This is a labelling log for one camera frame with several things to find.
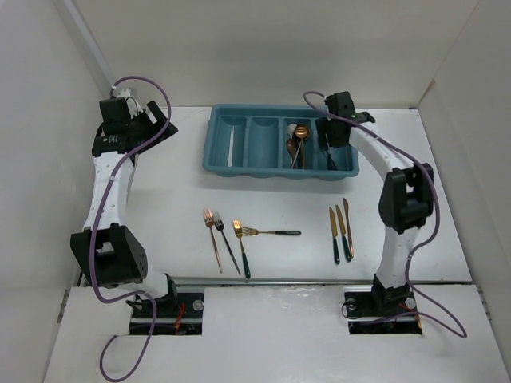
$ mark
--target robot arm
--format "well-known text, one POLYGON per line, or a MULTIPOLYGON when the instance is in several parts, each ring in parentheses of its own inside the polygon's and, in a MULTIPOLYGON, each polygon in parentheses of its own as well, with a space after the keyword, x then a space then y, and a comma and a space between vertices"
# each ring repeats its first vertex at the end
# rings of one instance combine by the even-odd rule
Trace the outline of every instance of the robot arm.
MULTIPOLYGON (((376 123, 365 123, 364 126, 381 136, 376 123)), ((413 167, 410 160, 392 152, 369 133, 360 129, 352 129, 349 142, 366 157, 382 180, 385 180, 386 175, 394 169, 413 167)), ((418 231, 418 227, 413 227, 399 234, 394 228, 385 227, 382 262, 376 271, 376 277, 386 289, 406 284, 406 261, 418 236, 418 231)))
MULTIPOLYGON (((383 138, 369 113, 356 113, 348 92, 327 97, 325 104, 331 114, 358 122, 383 138)), ((362 297, 363 313, 353 316, 385 317, 395 314, 396 307, 412 295, 406 281, 406 264, 419 229, 433 212, 430 187, 420 169, 390 150, 370 132, 327 118, 318 120, 317 126, 320 148, 353 146, 367 158, 384 181, 378 204, 385 224, 382 261, 374 275, 370 297, 362 297)), ((433 179, 431 166, 423 166, 433 179)))
MULTIPOLYGON (((92 150, 95 167, 93 200, 83 231, 71 235, 70 240, 71 249, 88 280, 91 227, 112 170, 125 153, 153 137, 165 123, 166 118, 154 101, 148 103, 148 107, 152 116, 145 110, 139 112, 134 99, 131 105, 123 97, 100 102, 104 122, 97 131, 92 150)), ((161 138, 145 150, 176 132, 177 128, 170 124, 161 138)), ((101 214, 95 244, 97 281, 99 286, 143 290, 154 298, 161 298, 173 290, 172 280, 151 268, 144 248, 125 226, 126 202, 137 156, 121 165, 101 214)))

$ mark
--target screw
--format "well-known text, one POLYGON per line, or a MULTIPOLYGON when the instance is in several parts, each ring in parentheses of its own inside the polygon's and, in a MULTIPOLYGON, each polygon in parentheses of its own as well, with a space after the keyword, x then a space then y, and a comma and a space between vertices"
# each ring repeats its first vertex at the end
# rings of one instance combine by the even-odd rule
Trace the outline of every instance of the screw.
POLYGON ((202 302, 200 299, 197 299, 196 301, 193 302, 193 309, 195 311, 202 311, 203 308, 204 302, 202 302))
POLYGON ((409 309, 413 310, 415 307, 417 307, 417 304, 415 303, 415 299, 413 298, 407 298, 405 301, 405 306, 409 309))
POLYGON ((346 308, 348 308, 349 310, 354 310, 357 308, 357 306, 355 305, 355 300, 353 298, 348 298, 346 300, 346 308))

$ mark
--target copper spoon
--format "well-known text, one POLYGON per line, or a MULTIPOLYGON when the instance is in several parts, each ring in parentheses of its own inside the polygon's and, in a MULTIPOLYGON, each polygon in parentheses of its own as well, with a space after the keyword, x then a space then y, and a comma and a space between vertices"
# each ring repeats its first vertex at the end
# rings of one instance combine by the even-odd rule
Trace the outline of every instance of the copper spoon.
POLYGON ((289 154, 291 154, 291 164, 293 164, 293 158, 296 156, 296 142, 293 139, 288 139, 286 141, 286 148, 289 154))
POLYGON ((303 152, 303 142, 307 141, 309 137, 311 136, 311 130, 306 125, 298 125, 295 129, 295 136, 301 140, 300 147, 302 148, 302 168, 305 167, 305 154, 303 152))

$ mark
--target knife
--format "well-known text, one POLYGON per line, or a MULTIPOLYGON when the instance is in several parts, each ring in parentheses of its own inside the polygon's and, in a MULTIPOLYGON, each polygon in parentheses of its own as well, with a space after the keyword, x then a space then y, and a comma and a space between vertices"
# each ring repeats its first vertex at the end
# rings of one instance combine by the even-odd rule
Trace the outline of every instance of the knife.
POLYGON ((330 210, 330 226, 332 229, 332 239, 334 243, 334 261, 336 265, 341 263, 341 258, 339 257, 339 248, 337 247, 337 226, 335 225, 335 213, 331 207, 328 208, 330 210))
POLYGON ((341 227, 341 236, 343 237, 344 258, 346 258, 346 262, 351 262, 351 252, 348 247, 348 242, 346 241, 346 228, 344 227, 343 213, 339 205, 335 205, 335 210, 337 211, 337 218, 339 219, 339 226, 341 227))
POLYGON ((348 243, 350 244, 350 251, 351 251, 351 258, 355 256, 355 252, 353 250, 353 239, 351 238, 351 227, 350 227, 350 205, 348 204, 348 201, 346 198, 343 198, 343 205, 344 205, 344 215, 346 216, 346 227, 348 230, 348 243))

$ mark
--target blue cutlery tray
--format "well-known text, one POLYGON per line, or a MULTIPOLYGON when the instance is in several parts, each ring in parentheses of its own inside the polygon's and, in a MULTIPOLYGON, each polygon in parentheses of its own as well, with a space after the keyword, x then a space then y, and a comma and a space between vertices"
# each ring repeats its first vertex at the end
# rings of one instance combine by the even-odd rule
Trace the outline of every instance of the blue cutlery tray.
POLYGON ((327 157, 319 149, 316 120, 322 115, 308 107, 218 104, 213 106, 204 145, 203 167, 220 176, 248 175, 259 178, 284 176, 327 181, 355 177, 358 151, 352 147, 330 149, 338 170, 327 169, 327 157), (305 124, 312 132, 304 142, 305 169, 291 169, 286 149, 287 126, 305 124), (232 140, 232 163, 228 166, 232 140))

